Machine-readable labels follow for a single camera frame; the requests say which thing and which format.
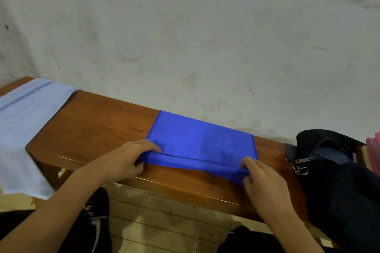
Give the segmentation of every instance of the blue cloth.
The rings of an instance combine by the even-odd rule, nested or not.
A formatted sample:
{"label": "blue cloth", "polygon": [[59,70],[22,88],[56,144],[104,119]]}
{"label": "blue cloth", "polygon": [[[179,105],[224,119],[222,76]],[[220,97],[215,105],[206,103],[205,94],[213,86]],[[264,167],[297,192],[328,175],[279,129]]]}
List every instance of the blue cloth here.
{"label": "blue cloth", "polygon": [[257,158],[252,134],[160,111],[147,139],[162,152],[147,152],[141,160],[161,166],[202,170],[242,185],[249,175],[239,168],[245,156]]}
{"label": "blue cloth", "polygon": [[5,194],[46,200],[54,193],[25,147],[77,90],[36,78],[0,98],[0,178]]}

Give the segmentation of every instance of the wood grain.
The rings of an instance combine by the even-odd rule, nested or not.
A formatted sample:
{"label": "wood grain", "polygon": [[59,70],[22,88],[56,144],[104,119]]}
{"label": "wood grain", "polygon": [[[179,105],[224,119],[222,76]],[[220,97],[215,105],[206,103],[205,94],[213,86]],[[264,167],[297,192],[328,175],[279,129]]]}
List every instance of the wood grain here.
{"label": "wood grain", "polygon": [[[0,96],[32,80],[21,78],[0,88]],[[28,144],[35,161],[76,170],[127,141],[145,139],[158,110],[86,91],[68,102]],[[288,183],[299,217],[310,224],[301,184],[286,162],[283,143],[255,136],[259,160],[273,167]],[[147,164],[144,173],[121,184],[253,220],[261,220],[244,188],[202,171]]]}

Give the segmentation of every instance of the sneaker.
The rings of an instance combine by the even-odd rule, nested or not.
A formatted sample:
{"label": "sneaker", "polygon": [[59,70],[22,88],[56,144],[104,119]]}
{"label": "sneaker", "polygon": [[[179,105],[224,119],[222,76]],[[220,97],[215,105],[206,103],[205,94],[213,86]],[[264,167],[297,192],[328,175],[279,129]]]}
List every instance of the sneaker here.
{"label": "sneaker", "polygon": [[96,190],[88,199],[85,211],[91,218],[91,224],[96,227],[95,243],[92,253],[111,253],[112,241],[109,231],[109,197],[103,187]]}

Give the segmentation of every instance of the forearm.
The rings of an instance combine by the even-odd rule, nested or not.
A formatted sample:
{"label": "forearm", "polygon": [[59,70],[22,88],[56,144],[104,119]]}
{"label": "forearm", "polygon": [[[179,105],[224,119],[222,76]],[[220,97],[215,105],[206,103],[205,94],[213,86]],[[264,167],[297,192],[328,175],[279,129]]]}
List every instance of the forearm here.
{"label": "forearm", "polygon": [[75,171],[51,198],[0,241],[0,252],[57,252],[88,198],[102,186],[100,180],[86,167]]}
{"label": "forearm", "polygon": [[296,213],[269,221],[267,225],[287,253],[324,252]]}

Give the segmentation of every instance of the hand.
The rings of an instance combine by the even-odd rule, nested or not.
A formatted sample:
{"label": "hand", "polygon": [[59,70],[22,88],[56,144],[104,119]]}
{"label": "hand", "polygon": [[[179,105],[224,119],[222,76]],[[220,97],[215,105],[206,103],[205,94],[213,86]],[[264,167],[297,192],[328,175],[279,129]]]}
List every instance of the hand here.
{"label": "hand", "polygon": [[240,166],[249,170],[250,176],[243,179],[245,191],[265,223],[296,215],[286,181],[273,168],[250,157]]}
{"label": "hand", "polygon": [[144,163],[135,165],[135,161],[150,150],[161,152],[156,144],[147,139],[127,142],[85,165],[83,169],[87,169],[92,176],[102,178],[103,184],[129,179],[144,171]]}

